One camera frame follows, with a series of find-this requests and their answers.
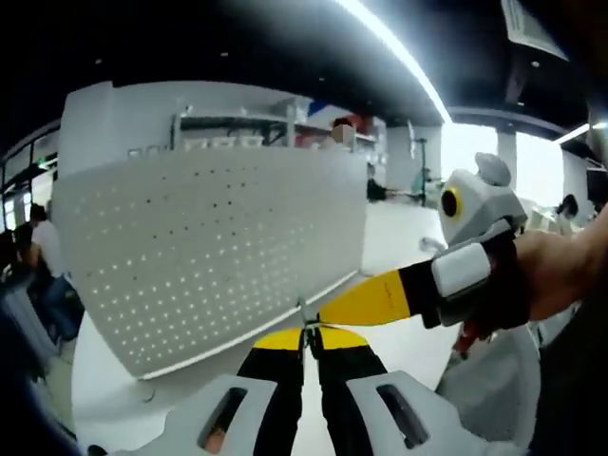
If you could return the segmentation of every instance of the person in background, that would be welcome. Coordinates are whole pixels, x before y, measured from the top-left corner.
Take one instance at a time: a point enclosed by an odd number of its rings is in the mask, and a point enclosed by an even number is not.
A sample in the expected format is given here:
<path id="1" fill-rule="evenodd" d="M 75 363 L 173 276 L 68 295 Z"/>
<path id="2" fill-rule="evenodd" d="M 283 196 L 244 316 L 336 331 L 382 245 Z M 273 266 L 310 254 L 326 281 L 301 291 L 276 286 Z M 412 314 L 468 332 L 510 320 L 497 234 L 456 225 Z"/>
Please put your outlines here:
<path id="1" fill-rule="evenodd" d="M 373 164 L 368 163 L 368 201 L 384 201 L 389 198 L 394 198 L 400 195 L 405 195 L 405 192 L 393 188 L 386 188 L 375 181 L 376 168 Z"/>
<path id="2" fill-rule="evenodd" d="M 79 322 L 64 306 L 66 293 L 73 288 L 67 281 L 67 268 L 55 225 L 47 219 L 45 208 L 32 204 L 29 222 L 33 227 L 27 263 L 35 271 L 43 260 L 52 280 L 40 298 L 40 306 L 50 316 L 58 334 L 64 341 L 72 340 L 78 333 Z"/>
<path id="3" fill-rule="evenodd" d="M 332 133 L 320 145 L 322 150 L 350 149 L 354 137 L 354 128 L 351 121 L 342 117 L 332 123 Z"/>
<path id="4" fill-rule="evenodd" d="M 566 195 L 557 207 L 555 221 L 558 224 L 560 234 L 571 237 L 573 234 L 572 220 L 579 214 L 579 204 L 574 195 Z"/>

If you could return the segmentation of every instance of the floor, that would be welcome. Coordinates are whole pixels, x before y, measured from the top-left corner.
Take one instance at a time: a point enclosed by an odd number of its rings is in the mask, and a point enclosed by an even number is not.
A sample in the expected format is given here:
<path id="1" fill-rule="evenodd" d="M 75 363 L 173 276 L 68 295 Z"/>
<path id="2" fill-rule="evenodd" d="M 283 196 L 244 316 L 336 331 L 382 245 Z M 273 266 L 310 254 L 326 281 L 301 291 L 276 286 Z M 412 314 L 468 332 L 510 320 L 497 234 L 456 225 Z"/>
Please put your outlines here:
<path id="1" fill-rule="evenodd" d="M 48 364 L 46 380 L 39 380 L 36 388 L 43 404 L 57 420 L 72 433 L 71 379 L 76 339 L 63 345 L 60 356 L 54 356 Z"/>

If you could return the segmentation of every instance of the ceiling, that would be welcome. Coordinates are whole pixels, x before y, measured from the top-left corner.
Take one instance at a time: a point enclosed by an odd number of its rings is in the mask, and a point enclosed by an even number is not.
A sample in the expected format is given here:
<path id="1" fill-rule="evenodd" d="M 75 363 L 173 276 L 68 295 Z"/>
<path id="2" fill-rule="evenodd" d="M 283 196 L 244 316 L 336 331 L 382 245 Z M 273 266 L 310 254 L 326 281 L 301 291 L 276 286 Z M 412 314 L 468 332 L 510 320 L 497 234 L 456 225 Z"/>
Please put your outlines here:
<path id="1" fill-rule="evenodd" d="M 164 3 L 143 8 L 126 0 L 62 3 L 36 7 L 31 22 L 23 18 L 32 14 L 19 8 L 1 16 L 0 151 L 61 117 L 70 91 L 106 80 L 115 86 L 166 80 L 267 86 L 377 115 L 389 125 L 442 122 L 406 68 L 330 0 L 222 0 L 195 7 L 174 1 L 170 10 Z M 531 121 L 566 130 L 586 122 L 575 70 L 511 44 L 499 0 L 364 3 L 416 58 L 445 105 L 460 107 L 457 122 L 549 138 L 560 134 Z"/>

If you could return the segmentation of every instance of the fluorescent light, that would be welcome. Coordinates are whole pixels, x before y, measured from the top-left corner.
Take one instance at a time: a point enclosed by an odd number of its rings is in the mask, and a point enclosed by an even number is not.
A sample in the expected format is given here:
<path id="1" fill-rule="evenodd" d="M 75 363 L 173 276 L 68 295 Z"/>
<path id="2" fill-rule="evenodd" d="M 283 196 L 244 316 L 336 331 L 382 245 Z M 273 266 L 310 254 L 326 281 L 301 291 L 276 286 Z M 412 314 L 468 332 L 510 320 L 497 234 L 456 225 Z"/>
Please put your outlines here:
<path id="1" fill-rule="evenodd" d="M 387 48 L 397 57 L 397 59 L 406 66 L 411 74 L 418 80 L 422 88 L 427 93 L 430 100 L 435 105 L 435 108 L 441 115 L 444 123 L 451 124 L 452 119 L 447 112 L 444 102 L 441 101 L 437 90 L 430 82 L 425 72 L 420 68 L 416 59 L 403 46 L 399 39 L 385 26 L 377 16 L 369 9 L 364 7 L 358 0 L 333 0 L 335 3 L 344 8 L 347 12 L 356 17 L 361 24 L 367 27 L 371 33 L 382 41 Z"/>
<path id="2" fill-rule="evenodd" d="M 608 126 L 608 123 L 599 122 L 599 123 L 596 123 L 595 125 L 593 125 L 593 129 L 601 130 L 602 128 L 606 128 L 607 126 Z M 564 144 L 564 143 L 576 138 L 577 136 L 580 136 L 583 133 L 588 132 L 589 128 L 590 128 L 589 123 L 586 123 L 585 125 L 581 125 L 579 128 L 572 130 L 570 133 L 566 133 L 561 138 L 557 138 L 556 140 L 554 140 L 554 143 L 555 144 Z"/>

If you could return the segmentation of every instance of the white pegboard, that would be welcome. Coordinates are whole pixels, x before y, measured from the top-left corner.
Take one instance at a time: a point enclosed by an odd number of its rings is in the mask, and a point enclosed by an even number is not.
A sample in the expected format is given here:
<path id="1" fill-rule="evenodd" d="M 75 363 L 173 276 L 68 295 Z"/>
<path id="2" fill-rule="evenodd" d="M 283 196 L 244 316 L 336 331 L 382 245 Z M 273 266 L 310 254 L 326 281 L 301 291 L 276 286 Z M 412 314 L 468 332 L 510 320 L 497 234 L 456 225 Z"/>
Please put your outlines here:
<path id="1" fill-rule="evenodd" d="M 341 152 L 176 152 L 58 180 L 53 218 L 95 326 L 144 377 L 358 270 L 366 176 Z"/>

